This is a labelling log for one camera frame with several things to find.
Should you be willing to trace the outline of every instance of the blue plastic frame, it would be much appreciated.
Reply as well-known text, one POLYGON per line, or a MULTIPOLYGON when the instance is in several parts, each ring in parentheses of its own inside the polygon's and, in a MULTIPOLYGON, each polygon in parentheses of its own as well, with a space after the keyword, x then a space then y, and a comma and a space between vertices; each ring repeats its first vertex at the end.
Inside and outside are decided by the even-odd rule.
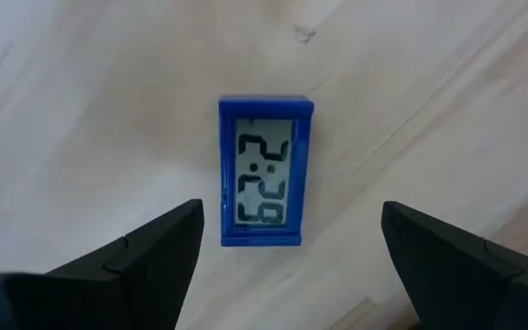
POLYGON ((224 247, 300 246, 304 188, 314 104, 304 96, 224 96, 219 100, 221 152, 221 245, 224 247), (236 226, 234 193, 236 120, 293 120, 291 175, 285 226, 236 226))

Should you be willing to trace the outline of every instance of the light wood grain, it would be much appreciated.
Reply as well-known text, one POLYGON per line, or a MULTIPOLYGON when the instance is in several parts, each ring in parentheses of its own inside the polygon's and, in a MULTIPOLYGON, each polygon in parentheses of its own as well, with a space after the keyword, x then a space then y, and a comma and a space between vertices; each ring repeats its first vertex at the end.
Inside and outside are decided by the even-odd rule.
POLYGON ((179 329, 327 329, 361 302, 350 325, 412 320, 384 201, 522 238, 528 1, 0 0, 0 270, 190 198, 206 223, 179 329), (315 101, 302 247, 219 246, 220 94, 315 101))

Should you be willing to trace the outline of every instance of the black object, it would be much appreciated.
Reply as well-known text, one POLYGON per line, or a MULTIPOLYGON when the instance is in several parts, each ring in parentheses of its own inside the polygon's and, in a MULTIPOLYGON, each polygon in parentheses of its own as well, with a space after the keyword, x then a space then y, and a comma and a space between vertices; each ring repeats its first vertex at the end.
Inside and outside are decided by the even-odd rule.
POLYGON ((174 329, 203 227, 190 200, 45 275, 0 274, 0 329, 174 329))
POLYGON ((528 329, 528 257, 395 202, 382 232, 422 329, 528 329))

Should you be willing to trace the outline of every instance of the black digit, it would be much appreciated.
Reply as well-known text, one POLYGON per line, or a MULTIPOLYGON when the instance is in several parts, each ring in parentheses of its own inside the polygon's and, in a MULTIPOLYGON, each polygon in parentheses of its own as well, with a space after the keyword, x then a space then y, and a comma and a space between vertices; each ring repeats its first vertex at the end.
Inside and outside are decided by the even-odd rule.
POLYGON ((289 155, 289 141, 282 142, 280 146, 280 154, 274 152, 268 152, 268 143, 261 136, 255 136, 250 134, 242 134, 239 136, 237 143, 237 154, 241 155, 246 152, 246 144, 256 143, 260 145, 260 155, 264 157, 264 160, 276 160, 285 161, 289 155))
POLYGON ((264 224, 281 224, 283 218, 282 204, 264 202, 258 207, 258 216, 264 224), (265 216, 264 210, 272 210, 276 212, 276 216, 265 216))
POLYGON ((242 203, 237 204, 237 218, 241 221, 259 222, 260 215, 258 214, 246 214, 246 207, 242 203))
POLYGON ((260 181, 258 183, 258 191, 264 198, 281 200, 284 198, 284 191, 286 190, 286 181, 283 181, 279 184, 279 190, 277 192, 267 192, 266 183, 260 181))
POLYGON ((244 174, 240 175, 237 179, 237 191, 239 193, 243 192, 246 189, 246 182, 261 182, 262 179, 258 175, 249 175, 244 174))

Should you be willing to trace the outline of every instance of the blue clock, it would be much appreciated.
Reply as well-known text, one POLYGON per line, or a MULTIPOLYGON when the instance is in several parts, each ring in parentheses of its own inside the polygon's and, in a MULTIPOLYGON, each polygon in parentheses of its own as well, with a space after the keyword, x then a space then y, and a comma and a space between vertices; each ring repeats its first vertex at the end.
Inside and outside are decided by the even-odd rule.
POLYGON ((301 245, 313 109, 302 96, 220 99, 222 246, 301 245))

